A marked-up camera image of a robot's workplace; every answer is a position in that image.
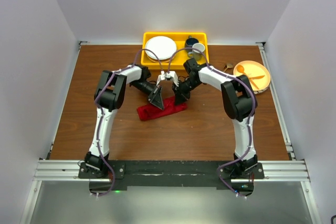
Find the red cloth napkin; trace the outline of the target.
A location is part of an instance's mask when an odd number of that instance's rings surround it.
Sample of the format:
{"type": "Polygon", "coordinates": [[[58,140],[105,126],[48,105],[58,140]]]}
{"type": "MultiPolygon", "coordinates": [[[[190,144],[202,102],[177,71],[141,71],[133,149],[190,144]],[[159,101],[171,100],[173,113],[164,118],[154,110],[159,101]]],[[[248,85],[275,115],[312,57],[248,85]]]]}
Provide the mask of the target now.
{"type": "Polygon", "coordinates": [[[175,105],[175,97],[163,100],[164,109],[161,110],[152,104],[143,105],[137,108],[137,113],[141,121],[149,121],[162,118],[168,115],[179,113],[187,109],[187,104],[175,105]]]}

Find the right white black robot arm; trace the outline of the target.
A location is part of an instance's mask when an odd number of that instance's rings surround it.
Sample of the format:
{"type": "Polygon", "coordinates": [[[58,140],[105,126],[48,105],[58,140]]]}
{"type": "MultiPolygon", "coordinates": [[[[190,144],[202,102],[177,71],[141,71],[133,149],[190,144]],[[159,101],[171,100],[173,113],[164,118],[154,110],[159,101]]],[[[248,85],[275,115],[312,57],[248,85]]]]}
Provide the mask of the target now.
{"type": "Polygon", "coordinates": [[[221,91],[224,111],[234,126],[235,151],[234,160],[219,169],[231,169],[232,174],[246,178],[258,163],[253,140],[257,100],[247,76],[227,74],[206,63],[200,65],[194,59],[187,60],[183,66],[188,76],[184,81],[177,80],[172,85],[175,104],[188,101],[191,91],[201,84],[208,84],[221,91]]]}

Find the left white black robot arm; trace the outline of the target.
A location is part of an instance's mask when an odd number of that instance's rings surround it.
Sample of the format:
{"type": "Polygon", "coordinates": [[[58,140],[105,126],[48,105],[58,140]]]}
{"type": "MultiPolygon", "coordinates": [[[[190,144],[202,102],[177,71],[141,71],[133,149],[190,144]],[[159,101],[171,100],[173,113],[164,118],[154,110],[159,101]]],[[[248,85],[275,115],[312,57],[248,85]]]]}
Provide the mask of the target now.
{"type": "Polygon", "coordinates": [[[85,155],[85,164],[82,166],[84,172],[103,178],[111,171],[107,164],[110,135],[113,121],[124,102],[127,84],[145,93],[148,101],[155,108],[164,109],[162,87],[157,83],[149,82],[150,76],[148,67],[141,65],[128,65],[116,71],[102,72],[94,95],[97,120],[93,140],[85,155]]]}

